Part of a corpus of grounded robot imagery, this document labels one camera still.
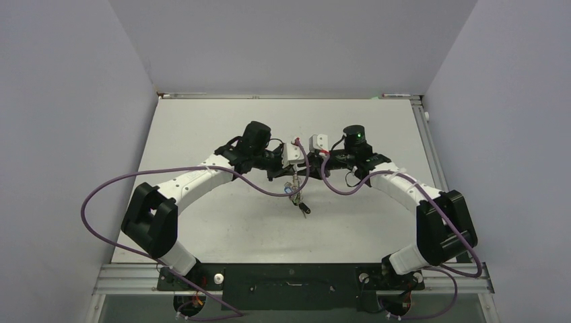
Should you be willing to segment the black key tag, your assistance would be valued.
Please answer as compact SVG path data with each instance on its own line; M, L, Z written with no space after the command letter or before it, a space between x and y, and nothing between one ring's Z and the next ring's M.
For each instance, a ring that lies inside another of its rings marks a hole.
M310 208L305 204L305 203L300 203L298 205L298 208L304 213L304 214L310 214L311 210Z

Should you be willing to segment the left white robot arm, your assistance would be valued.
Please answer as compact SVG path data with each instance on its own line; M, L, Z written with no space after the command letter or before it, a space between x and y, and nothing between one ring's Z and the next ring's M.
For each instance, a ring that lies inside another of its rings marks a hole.
M197 170L156 185L140 184L127 207L122 232L151 258L174 270L174 280L183 289L195 288L201 279L196 267L200 262L178 241L179 213L253 168L276 166L277 154L266 149L270 139L271 129L252 121L241 136L217 148Z

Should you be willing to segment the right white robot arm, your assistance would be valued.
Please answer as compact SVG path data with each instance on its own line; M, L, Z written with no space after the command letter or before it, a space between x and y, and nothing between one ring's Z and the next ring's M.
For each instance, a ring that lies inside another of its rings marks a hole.
M385 193L415 216L414 241L382 259L380 278L387 287L397 288L407 280L407 274L429 266L444 266L465 252L476 263L472 277L481 275L482 263L474 251L477 234L460 192L445 192L424 184L390 158L374 152L362 125L345 127L340 143L341 149L329 147L328 137L323 134L309 139L310 169L330 190L348 196L368 186ZM353 190L342 192L329 183L330 172L341 169L359 179Z

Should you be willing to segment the aluminium right rail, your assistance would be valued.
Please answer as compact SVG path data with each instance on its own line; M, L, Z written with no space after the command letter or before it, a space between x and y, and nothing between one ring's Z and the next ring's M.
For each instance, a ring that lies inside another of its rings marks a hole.
M434 184L447 192L448 183L429 128L429 114L423 107L422 96L412 96L410 102Z

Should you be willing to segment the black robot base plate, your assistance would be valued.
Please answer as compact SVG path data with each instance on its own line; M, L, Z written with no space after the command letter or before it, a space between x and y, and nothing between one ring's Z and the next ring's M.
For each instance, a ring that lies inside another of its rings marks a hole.
M423 290L420 271L399 276L381 263L203 263L186 278L239 310L373 310Z

